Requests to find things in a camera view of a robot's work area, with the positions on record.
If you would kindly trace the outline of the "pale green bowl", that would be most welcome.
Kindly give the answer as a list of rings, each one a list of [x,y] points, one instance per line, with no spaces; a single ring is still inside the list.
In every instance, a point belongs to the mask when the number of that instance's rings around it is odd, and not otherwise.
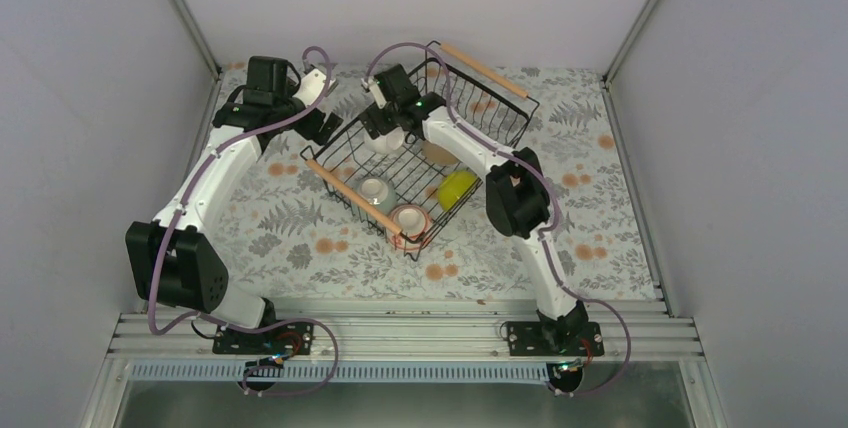
[[[384,215],[389,215],[398,203],[395,188],[382,177],[361,178],[356,186],[356,192]]]

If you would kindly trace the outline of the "white ceramic bowl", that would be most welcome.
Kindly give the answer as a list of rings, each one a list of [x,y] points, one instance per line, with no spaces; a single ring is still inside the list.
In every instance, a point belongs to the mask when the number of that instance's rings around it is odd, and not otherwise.
[[[405,142],[406,134],[402,128],[395,128],[388,134],[372,137],[368,132],[363,134],[363,146],[378,155],[389,155],[400,150]]]

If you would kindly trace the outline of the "beige ceramic bowl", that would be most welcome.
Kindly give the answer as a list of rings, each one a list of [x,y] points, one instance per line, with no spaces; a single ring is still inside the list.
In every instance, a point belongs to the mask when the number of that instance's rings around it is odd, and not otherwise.
[[[433,165],[448,167],[459,163],[459,159],[456,156],[429,141],[422,143],[421,152],[425,159]]]

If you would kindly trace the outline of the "black wire dish rack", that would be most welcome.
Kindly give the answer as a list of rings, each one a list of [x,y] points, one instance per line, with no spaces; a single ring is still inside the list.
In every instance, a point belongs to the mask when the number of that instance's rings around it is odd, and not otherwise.
[[[454,47],[432,41],[417,67],[373,62],[370,103],[307,166],[386,245],[417,259],[476,193],[491,227],[531,259],[551,221],[536,153],[519,142],[538,102]]]

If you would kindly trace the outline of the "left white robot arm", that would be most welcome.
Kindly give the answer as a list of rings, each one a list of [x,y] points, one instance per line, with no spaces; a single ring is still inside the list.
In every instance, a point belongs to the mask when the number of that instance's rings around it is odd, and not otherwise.
[[[324,143],[339,127],[338,116],[318,108],[335,85],[331,68],[304,68],[298,73],[288,60],[251,57],[245,83],[215,113],[207,145],[177,193],[151,221],[128,228],[133,279],[152,334],[197,317],[238,331],[252,352],[276,344],[281,323],[272,302],[231,280],[207,234],[274,137],[294,130]]]

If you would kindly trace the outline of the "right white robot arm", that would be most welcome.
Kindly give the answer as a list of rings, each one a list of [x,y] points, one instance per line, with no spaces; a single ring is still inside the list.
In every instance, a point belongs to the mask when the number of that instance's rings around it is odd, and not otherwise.
[[[551,245],[558,206],[535,152],[515,151],[488,137],[451,108],[444,94],[421,93],[401,65],[368,71],[362,86],[374,99],[360,116],[370,136],[395,128],[413,134],[448,151],[484,182],[488,220],[513,242],[531,279],[544,347],[555,355],[570,352],[589,318]]]

